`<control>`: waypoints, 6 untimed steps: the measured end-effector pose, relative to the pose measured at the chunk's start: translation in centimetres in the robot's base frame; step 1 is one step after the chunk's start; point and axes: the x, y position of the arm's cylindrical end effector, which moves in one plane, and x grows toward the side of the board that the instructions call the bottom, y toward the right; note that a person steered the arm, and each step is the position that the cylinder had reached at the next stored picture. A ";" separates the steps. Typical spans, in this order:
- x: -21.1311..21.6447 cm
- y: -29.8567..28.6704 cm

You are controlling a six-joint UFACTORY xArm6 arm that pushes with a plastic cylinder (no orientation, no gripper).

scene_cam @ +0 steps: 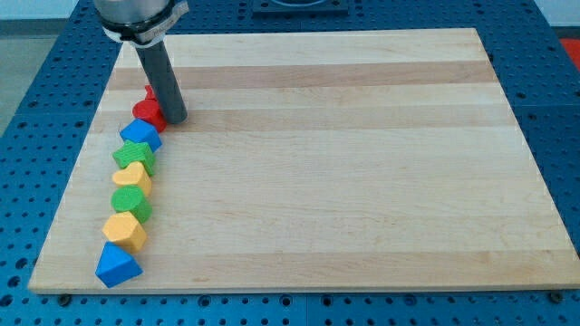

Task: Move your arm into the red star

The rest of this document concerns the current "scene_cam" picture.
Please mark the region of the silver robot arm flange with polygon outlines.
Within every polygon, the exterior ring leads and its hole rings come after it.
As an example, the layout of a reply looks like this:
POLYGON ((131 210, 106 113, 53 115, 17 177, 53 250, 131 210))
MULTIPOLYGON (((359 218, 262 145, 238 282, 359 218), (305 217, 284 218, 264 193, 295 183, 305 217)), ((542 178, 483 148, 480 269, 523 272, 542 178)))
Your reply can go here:
POLYGON ((104 33, 117 43, 148 48, 189 11, 187 0, 94 0, 104 33))

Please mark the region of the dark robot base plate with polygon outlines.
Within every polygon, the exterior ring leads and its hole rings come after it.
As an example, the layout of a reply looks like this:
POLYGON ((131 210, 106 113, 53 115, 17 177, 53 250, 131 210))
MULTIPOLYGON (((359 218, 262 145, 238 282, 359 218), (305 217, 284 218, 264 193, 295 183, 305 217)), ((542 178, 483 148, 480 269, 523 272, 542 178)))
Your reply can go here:
POLYGON ((254 0, 252 14, 347 14, 350 3, 350 0, 254 0))

